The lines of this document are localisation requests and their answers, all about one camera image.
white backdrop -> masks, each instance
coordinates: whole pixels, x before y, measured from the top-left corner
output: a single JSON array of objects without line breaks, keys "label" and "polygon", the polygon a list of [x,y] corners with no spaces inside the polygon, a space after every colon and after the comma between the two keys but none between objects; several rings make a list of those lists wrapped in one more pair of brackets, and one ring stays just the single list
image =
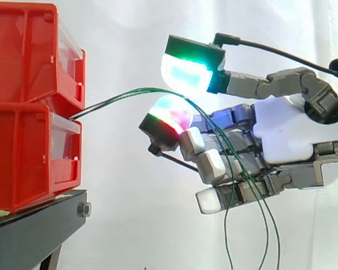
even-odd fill
[{"label": "white backdrop", "polygon": [[[338,0],[53,2],[87,52],[87,105],[137,87],[165,87],[160,62],[169,34],[210,42],[216,32],[229,33],[323,65],[338,57]],[[258,50],[227,48],[229,70],[266,76],[294,67]],[[229,269],[223,214],[200,215],[195,201],[206,186],[146,150],[137,126],[157,98],[121,101],[82,119],[81,188],[93,211],[64,244],[59,269]],[[210,95],[199,104],[214,110],[239,102],[245,101]],[[319,196],[285,191],[268,203],[282,239],[281,269],[338,269],[338,184]],[[236,208],[229,223],[235,269],[257,268],[265,244],[259,208]],[[264,269],[275,268],[273,233],[270,244]]]}]

green light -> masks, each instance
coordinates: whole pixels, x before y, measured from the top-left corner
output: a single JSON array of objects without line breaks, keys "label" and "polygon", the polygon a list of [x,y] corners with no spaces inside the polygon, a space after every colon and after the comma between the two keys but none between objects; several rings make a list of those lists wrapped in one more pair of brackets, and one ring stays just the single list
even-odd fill
[{"label": "green light", "polygon": [[185,95],[206,92],[213,76],[205,64],[167,54],[163,55],[161,73],[171,89]]},{"label": "green light", "polygon": [[189,104],[172,94],[158,99],[149,113],[171,126],[177,134],[182,134],[193,121],[193,112]]}]

wire bundle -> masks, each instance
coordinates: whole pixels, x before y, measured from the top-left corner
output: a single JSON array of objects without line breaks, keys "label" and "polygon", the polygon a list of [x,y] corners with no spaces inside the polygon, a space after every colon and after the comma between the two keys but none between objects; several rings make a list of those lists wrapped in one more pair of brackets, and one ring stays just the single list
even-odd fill
[{"label": "wire bundle", "polygon": [[[173,91],[168,91],[168,90],[164,90],[164,89],[160,89],[160,88],[138,88],[138,89],[134,89],[132,91],[129,91],[129,92],[126,92],[126,93],[123,93],[123,94],[119,94],[115,97],[112,97],[108,100],[105,100],[105,101],[102,101],[102,102],[99,102],[95,105],[92,105],[88,108],[85,108],[83,111],[77,113],[76,115],[73,115],[69,118],[69,120],[76,120],[80,117],[83,117],[84,115],[87,115],[89,113],[92,113],[96,110],[99,110],[103,107],[106,107],[114,102],[117,102],[119,100],[122,100],[124,98],[129,98],[129,97],[133,97],[133,96],[138,96],[138,95],[144,95],[144,94],[148,94],[148,93],[166,93],[166,94],[172,94],[172,95],[175,95],[175,96],[179,96],[183,99],[185,99],[189,104],[191,104],[202,116],[203,118],[205,119],[205,121],[212,127],[212,129],[214,130],[214,133],[217,137],[217,141],[220,145],[220,148],[222,150],[222,152],[224,153],[225,157],[226,157],[226,160],[229,164],[229,169],[233,174],[233,168],[232,168],[232,165],[230,163],[230,159],[229,159],[229,156],[227,154],[227,152],[225,151],[225,147],[222,143],[222,141],[225,143],[226,145],[226,148],[230,149],[231,152],[233,153],[234,157],[238,160],[241,168],[242,168],[242,172],[243,172],[243,179],[245,179],[247,182],[248,182],[248,185],[250,187],[250,190],[252,191],[255,199],[257,200],[258,202],[258,205],[260,207],[260,210],[261,210],[261,213],[262,213],[262,216],[263,216],[263,220],[264,220],[264,224],[265,224],[265,232],[266,232],[266,244],[265,244],[265,250],[264,250],[264,254],[263,254],[263,258],[260,262],[260,266],[259,266],[259,269],[261,269],[261,267],[263,266],[264,262],[265,262],[265,258],[266,258],[266,255],[268,253],[268,246],[269,246],[269,227],[268,227],[268,222],[266,220],[266,216],[265,216],[265,213],[264,213],[264,209],[263,209],[263,206],[260,202],[260,199],[262,199],[264,205],[265,205],[265,208],[267,209],[268,213],[269,213],[269,216],[273,222],[273,225],[274,225],[274,229],[275,229],[275,234],[276,234],[276,237],[277,237],[277,251],[278,251],[278,256],[277,256],[277,269],[279,269],[279,264],[280,264],[280,258],[281,258],[281,243],[280,243],[280,237],[279,237],[279,232],[278,232],[278,228],[277,228],[277,225],[275,223],[275,219],[270,211],[270,208],[268,206],[268,204],[266,203],[262,193],[260,192],[260,190],[258,189],[257,185],[255,185],[255,181],[253,179],[253,177],[250,175],[250,173],[246,170],[246,168],[244,167],[243,163],[241,162],[241,159],[238,155],[238,153],[235,151],[233,145],[230,143],[228,137],[225,135],[224,131],[197,105],[195,104],[193,101],[191,101],[190,99],[188,99],[187,97],[181,95],[181,94],[178,94],[176,92],[173,92]],[[230,201],[229,201],[229,205],[228,205],[228,208],[226,209],[226,212],[225,212],[225,217],[224,217],[224,233],[225,233],[225,247],[226,247],[226,253],[228,255],[228,259],[229,259],[229,263],[230,263],[230,267],[231,269],[233,269],[233,261],[232,261],[232,258],[230,256],[230,251],[229,251],[229,244],[228,244],[228,233],[227,233],[227,220],[228,220],[228,213],[229,213],[229,209],[230,207],[232,206],[232,202],[233,202],[233,199],[234,199],[234,183],[235,183],[235,179],[233,177],[232,179],[232,195],[231,195],[231,198],[230,198]]]}]

blue light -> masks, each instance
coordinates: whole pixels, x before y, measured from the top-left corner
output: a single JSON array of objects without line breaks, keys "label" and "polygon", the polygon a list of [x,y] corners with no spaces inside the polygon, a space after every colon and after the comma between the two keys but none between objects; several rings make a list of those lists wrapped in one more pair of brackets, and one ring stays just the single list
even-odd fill
[{"label": "blue light", "polygon": [[178,93],[193,95],[206,92],[213,72],[205,64],[164,54],[161,73],[166,84]]}]

red storage drawer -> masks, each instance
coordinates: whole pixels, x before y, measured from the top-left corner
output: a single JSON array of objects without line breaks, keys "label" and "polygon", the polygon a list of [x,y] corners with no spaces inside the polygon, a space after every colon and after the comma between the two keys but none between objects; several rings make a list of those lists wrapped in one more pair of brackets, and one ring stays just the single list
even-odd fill
[{"label": "red storage drawer", "polygon": [[0,103],[0,210],[15,213],[78,186],[81,130],[46,105]]},{"label": "red storage drawer", "polygon": [[0,2],[0,102],[40,102],[69,117],[85,107],[85,53],[53,4]]}]

